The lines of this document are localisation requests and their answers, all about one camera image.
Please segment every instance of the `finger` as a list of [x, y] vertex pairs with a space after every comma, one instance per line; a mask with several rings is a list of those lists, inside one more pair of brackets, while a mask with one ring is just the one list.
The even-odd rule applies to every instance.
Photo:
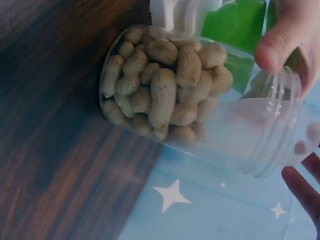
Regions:
[[287, 8], [280, 14], [277, 24], [262, 38], [254, 57], [263, 70], [270, 74], [278, 73], [289, 55], [303, 42], [315, 18], [314, 11], [305, 14], [306, 11], [295, 6]]
[[302, 161], [302, 165], [314, 177], [314, 179], [318, 182], [318, 184], [320, 184], [320, 159], [319, 159], [319, 157], [315, 153], [312, 153], [305, 160]]
[[320, 215], [320, 195], [292, 166], [287, 166], [282, 170], [282, 177], [312, 221], [316, 223]]

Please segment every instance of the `dark wood grain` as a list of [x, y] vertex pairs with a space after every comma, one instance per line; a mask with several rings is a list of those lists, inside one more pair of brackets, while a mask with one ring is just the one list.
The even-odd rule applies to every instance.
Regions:
[[109, 46], [148, 0], [0, 1], [0, 239], [112, 240], [162, 146], [107, 123]]

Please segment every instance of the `green object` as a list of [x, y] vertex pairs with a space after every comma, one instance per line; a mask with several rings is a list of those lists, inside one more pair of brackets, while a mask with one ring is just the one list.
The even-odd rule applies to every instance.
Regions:
[[[227, 2], [217, 11], [207, 14], [201, 35], [253, 54], [262, 37], [266, 7], [265, 0]], [[226, 67], [234, 78], [233, 88], [242, 94], [250, 80], [255, 61], [229, 54], [228, 63]]]

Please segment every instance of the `blue tablecloth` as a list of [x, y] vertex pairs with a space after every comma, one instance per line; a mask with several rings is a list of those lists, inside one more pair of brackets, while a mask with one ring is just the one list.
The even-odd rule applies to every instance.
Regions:
[[[320, 83], [307, 98], [310, 109], [319, 109], [319, 91]], [[214, 156], [205, 161], [165, 147], [119, 239], [315, 240], [316, 230], [280, 168], [256, 179], [215, 165]]]

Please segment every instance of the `white object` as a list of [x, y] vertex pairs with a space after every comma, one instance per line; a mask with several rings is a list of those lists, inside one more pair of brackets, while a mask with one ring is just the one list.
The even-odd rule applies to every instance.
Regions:
[[223, 0], [150, 0], [152, 25], [200, 36], [208, 12]]

